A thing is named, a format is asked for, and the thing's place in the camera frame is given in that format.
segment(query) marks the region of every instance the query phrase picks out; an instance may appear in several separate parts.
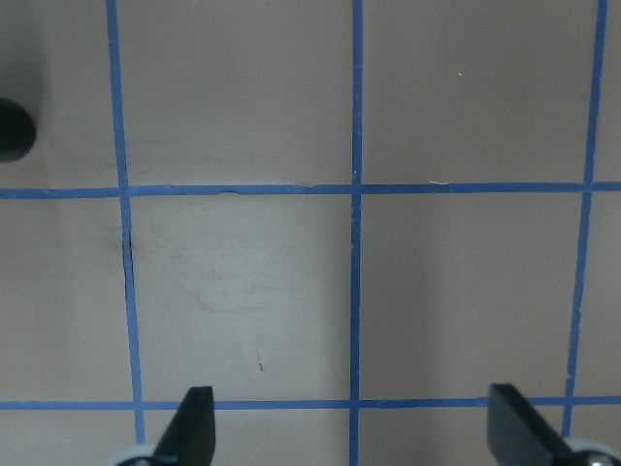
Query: grid square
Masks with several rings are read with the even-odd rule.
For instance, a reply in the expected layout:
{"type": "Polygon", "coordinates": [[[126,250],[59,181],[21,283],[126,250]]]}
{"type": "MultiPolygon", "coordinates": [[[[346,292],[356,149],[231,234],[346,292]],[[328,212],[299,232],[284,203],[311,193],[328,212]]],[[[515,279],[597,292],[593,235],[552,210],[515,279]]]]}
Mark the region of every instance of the grid square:
{"type": "Polygon", "coordinates": [[[603,444],[618,452],[620,406],[576,406],[572,414],[572,437],[603,444]]]}
{"type": "Polygon", "coordinates": [[[4,464],[103,465],[133,441],[131,412],[0,411],[4,464]]]}
{"type": "Polygon", "coordinates": [[[0,96],[37,121],[35,146],[2,165],[0,186],[115,186],[106,2],[3,2],[0,63],[0,96]]]}
{"type": "MultiPolygon", "coordinates": [[[[172,413],[146,412],[147,439],[156,443],[172,413]]],[[[213,465],[343,466],[347,411],[216,411],[213,465]]]]}
{"type": "Polygon", "coordinates": [[[365,196],[365,398],[563,393],[577,194],[365,196]]]}
{"type": "Polygon", "coordinates": [[[582,180],[597,2],[365,2],[365,182],[582,180]]]}
{"type": "Polygon", "coordinates": [[[0,217],[0,399],[131,399],[118,201],[0,201],[0,217]]]}
{"type": "MultiPolygon", "coordinates": [[[[538,408],[538,412],[559,428],[560,408],[538,408]]],[[[364,410],[360,464],[494,465],[487,447],[486,415],[482,408],[364,410]]]]}
{"type": "Polygon", "coordinates": [[[348,2],[129,0],[119,25],[133,184],[348,183],[348,2]]]}
{"type": "Polygon", "coordinates": [[[349,198],[134,201],[144,393],[348,397],[349,198]]]}
{"type": "Polygon", "coordinates": [[[621,193],[593,195],[575,392],[618,395],[621,375],[621,193]]]}
{"type": "Polygon", "coordinates": [[[607,4],[595,177],[601,181],[616,181],[621,179],[621,91],[618,85],[621,79],[621,3],[607,4]]]}

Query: blue grid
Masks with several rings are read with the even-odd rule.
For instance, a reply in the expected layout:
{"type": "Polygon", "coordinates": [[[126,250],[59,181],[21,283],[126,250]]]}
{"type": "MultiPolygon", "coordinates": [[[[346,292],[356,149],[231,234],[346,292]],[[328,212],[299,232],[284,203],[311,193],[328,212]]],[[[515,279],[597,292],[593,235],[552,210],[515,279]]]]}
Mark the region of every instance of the blue grid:
{"type": "Polygon", "coordinates": [[[538,397],[530,401],[535,406],[564,407],[563,435],[570,435],[574,406],[619,405],[621,396],[574,396],[575,375],[580,333],[580,311],[586,272],[591,197],[598,191],[621,191],[621,182],[594,182],[597,123],[600,104],[607,0],[598,0],[597,28],[591,81],[591,97],[586,141],[583,183],[448,183],[448,184],[363,184],[362,183],[362,85],[363,85],[363,0],[352,0],[353,9],[353,94],[352,94],[352,178],[351,184],[321,184],[298,186],[290,184],[264,185],[129,185],[123,125],[120,56],[116,0],[107,0],[108,32],[111,58],[111,90],[114,116],[114,141],[118,186],[72,189],[3,189],[0,199],[77,199],[117,198],[121,211],[123,268],[125,273],[126,317],[131,364],[132,401],[6,401],[0,402],[4,411],[132,411],[135,416],[136,441],[145,441],[144,412],[175,410],[178,402],[144,401],[140,366],[140,350],[134,273],[131,252],[131,198],[142,196],[217,195],[308,195],[340,194],[351,196],[351,310],[350,310],[350,393],[346,400],[299,401],[220,401],[217,410],[316,410],[340,409],[349,411],[349,464],[358,464],[358,427],[361,409],[407,408],[484,408],[488,400],[479,398],[389,399],[360,398],[360,246],[362,196],[364,194],[467,194],[467,193],[581,193],[581,215],[572,304],[572,325],[569,338],[568,377],[565,394],[560,397],[538,397]]]}

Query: silver screw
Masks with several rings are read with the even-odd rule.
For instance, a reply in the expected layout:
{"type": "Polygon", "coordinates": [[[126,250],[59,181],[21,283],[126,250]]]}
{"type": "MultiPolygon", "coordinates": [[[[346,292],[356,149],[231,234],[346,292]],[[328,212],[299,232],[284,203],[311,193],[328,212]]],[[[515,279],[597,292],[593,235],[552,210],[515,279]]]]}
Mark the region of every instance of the silver screw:
{"type": "Polygon", "coordinates": [[[587,458],[589,466],[613,466],[609,457],[604,454],[593,453],[587,458]]]}

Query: black cylinder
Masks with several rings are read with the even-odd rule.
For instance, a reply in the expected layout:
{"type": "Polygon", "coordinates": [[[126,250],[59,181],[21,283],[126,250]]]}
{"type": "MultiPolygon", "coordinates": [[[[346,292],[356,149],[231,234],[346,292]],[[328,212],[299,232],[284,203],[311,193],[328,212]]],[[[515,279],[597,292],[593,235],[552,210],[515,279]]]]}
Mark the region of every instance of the black cylinder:
{"type": "Polygon", "coordinates": [[[30,115],[18,104],[0,98],[0,162],[24,157],[35,144],[37,130],[30,115]]]}

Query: black round object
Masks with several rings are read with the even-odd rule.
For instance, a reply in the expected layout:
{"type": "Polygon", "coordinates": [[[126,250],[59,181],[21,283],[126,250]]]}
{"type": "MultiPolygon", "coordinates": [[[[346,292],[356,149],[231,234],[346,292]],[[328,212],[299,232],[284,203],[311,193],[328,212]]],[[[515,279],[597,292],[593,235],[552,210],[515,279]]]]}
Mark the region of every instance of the black round object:
{"type": "Polygon", "coordinates": [[[0,98],[0,162],[24,157],[36,137],[37,129],[30,115],[15,102],[0,98]]]}

